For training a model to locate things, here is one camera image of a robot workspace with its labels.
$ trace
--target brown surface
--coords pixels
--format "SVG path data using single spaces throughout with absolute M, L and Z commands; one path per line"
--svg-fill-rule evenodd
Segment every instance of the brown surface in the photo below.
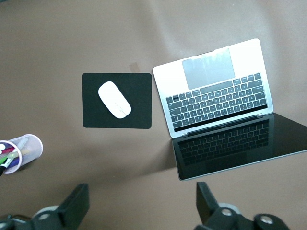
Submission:
M 89 183 L 79 229 L 199 224 L 197 181 L 244 216 L 271 213 L 305 229 L 306 153 L 180 182 L 153 81 L 146 130 L 84 128 L 84 72 L 154 66 L 259 38 L 275 112 L 307 125 L 307 2 L 9 0 L 0 3 L 1 139 L 35 134 L 41 158 L 1 177 L 0 215 L 31 216 Z

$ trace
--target black mouse pad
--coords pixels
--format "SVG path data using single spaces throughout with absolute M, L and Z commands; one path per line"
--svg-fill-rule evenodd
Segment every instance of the black mouse pad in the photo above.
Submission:
M 123 119 L 114 117 L 98 95 L 112 81 L 131 106 Z M 84 73 L 82 75 L 83 126 L 86 128 L 150 128 L 152 76 L 150 73 Z

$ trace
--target pen holder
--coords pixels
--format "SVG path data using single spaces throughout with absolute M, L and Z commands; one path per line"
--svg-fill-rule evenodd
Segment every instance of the pen holder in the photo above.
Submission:
M 10 174 L 17 171 L 21 166 L 39 158 L 43 153 L 43 143 L 41 140 L 32 134 L 25 134 L 21 137 L 11 140 L 0 140 L 0 144 L 6 146 L 6 150 L 14 148 L 14 151 L 18 152 L 18 158 L 16 157 L 9 167 L 4 171 L 5 174 Z M 0 160 L 8 153 L 0 154 Z

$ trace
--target white mouse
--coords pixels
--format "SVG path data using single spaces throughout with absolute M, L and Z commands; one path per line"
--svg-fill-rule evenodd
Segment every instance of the white mouse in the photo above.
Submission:
M 130 114 L 131 107 L 129 103 L 113 82 L 107 81 L 100 86 L 98 94 L 111 114 L 116 118 L 122 119 Z

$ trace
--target open laptop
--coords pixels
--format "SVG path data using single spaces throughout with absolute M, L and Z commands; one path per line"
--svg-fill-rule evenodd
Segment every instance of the open laptop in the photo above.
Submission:
M 258 39 L 160 65 L 153 73 L 172 138 L 273 112 Z

